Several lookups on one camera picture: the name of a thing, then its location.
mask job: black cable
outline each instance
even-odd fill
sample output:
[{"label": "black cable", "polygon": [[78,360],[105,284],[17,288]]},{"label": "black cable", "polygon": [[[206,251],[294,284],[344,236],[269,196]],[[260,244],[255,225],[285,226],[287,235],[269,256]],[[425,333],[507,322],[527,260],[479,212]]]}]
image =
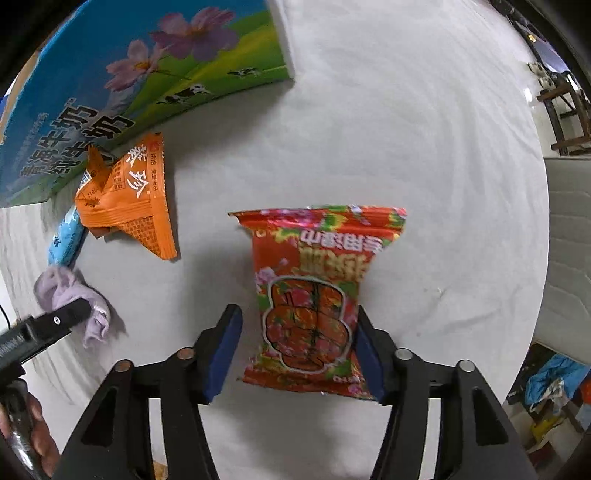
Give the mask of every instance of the black cable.
[{"label": "black cable", "polygon": [[6,323],[8,324],[8,329],[10,330],[10,328],[11,328],[10,320],[8,320],[8,315],[6,315],[6,312],[4,311],[4,308],[2,307],[1,304],[0,304],[0,310],[2,311],[2,314],[4,315],[4,319],[6,320]]}]

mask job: human hand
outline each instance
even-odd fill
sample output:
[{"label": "human hand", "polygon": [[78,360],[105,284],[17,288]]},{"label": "human hand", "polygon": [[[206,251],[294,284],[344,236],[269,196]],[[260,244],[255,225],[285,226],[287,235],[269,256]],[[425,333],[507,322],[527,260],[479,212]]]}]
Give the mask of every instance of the human hand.
[{"label": "human hand", "polygon": [[[35,451],[41,456],[41,466],[48,476],[53,476],[57,462],[60,460],[60,451],[49,432],[49,427],[43,419],[43,408],[33,395],[27,398],[27,408],[33,418],[33,430],[31,431],[31,444]],[[4,438],[11,434],[10,420],[4,406],[0,404],[0,432]]]}]

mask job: white tablecloth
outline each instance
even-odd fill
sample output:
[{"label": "white tablecloth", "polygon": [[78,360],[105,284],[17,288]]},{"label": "white tablecloth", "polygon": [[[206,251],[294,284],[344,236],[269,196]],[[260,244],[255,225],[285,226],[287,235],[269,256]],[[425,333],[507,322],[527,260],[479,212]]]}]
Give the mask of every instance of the white tablecloth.
[{"label": "white tablecloth", "polygon": [[[88,236],[76,268],[110,301],[113,336],[82,354],[72,336],[37,368],[83,404],[119,358],[163,360],[213,325],[226,303],[238,303],[241,344],[223,392],[201,409],[220,477],[362,479],[371,473],[388,409],[235,381],[260,327],[250,240],[226,212],[324,203],[406,207],[407,230],[374,261],[361,303],[375,326],[423,359],[475,361],[502,398],[527,351],[544,287],[544,162],[521,89],[527,67],[500,46],[499,29],[514,33],[489,5],[286,4],[294,84],[232,95],[160,128],[179,260],[159,260],[120,234]],[[11,233],[0,239],[0,265],[21,315],[35,308],[31,287],[67,195],[0,212],[2,232]],[[33,388],[43,389],[39,382]],[[61,445],[79,412],[55,401],[46,407]],[[436,417],[423,478],[433,473]]]}]

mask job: orange wrapper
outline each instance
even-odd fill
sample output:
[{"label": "orange wrapper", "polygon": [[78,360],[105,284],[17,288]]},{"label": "orange wrapper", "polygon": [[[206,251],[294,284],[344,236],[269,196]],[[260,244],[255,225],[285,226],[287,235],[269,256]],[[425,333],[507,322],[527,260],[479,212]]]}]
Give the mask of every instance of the orange wrapper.
[{"label": "orange wrapper", "polygon": [[92,232],[123,230],[164,260],[177,256],[164,188],[161,134],[149,134],[109,168],[90,146],[74,199],[82,225]]},{"label": "orange wrapper", "polygon": [[252,232],[262,344],[243,380],[372,399],[352,350],[359,285],[404,209],[326,206],[231,213]]}]

